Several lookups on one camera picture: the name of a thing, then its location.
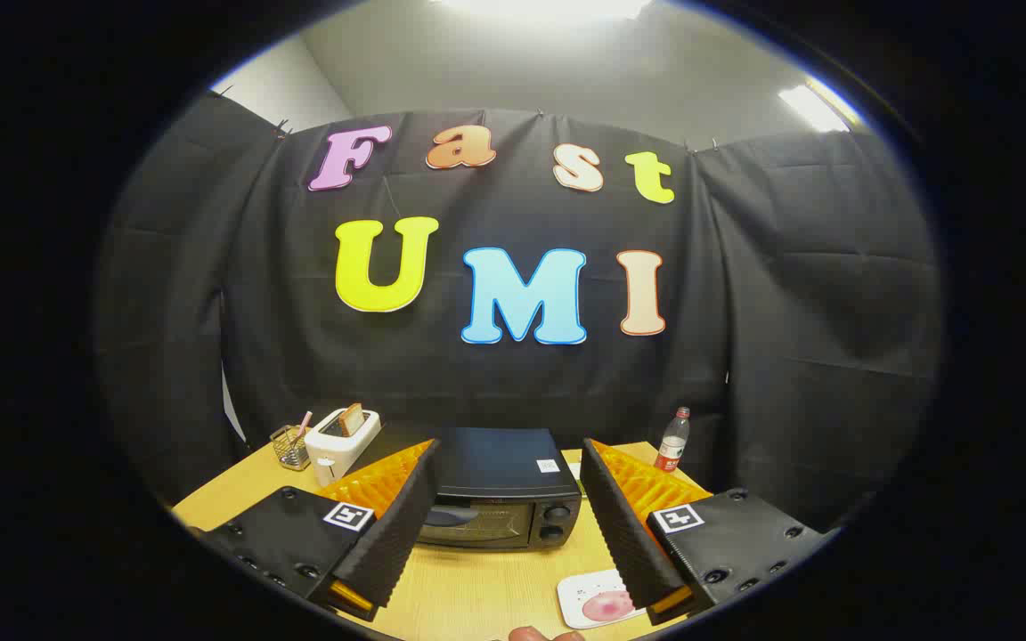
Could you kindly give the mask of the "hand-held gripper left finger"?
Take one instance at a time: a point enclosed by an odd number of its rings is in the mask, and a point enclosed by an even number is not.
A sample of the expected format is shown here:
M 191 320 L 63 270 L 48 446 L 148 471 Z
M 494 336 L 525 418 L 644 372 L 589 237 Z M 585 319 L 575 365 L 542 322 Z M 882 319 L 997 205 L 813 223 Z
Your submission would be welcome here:
M 282 486 L 197 539 L 310 604 L 374 620 L 438 494 L 439 447 L 416 443 L 318 492 Z

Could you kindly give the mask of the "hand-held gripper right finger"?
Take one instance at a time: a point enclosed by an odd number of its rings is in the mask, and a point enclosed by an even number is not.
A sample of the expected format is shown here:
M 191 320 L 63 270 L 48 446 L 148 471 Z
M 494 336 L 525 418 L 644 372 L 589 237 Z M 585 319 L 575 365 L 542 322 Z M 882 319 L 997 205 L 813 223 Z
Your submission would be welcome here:
M 593 439 L 581 483 L 624 588 L 655 625 L 757 592 L 824 544 L 749 491 L 701 490 Z

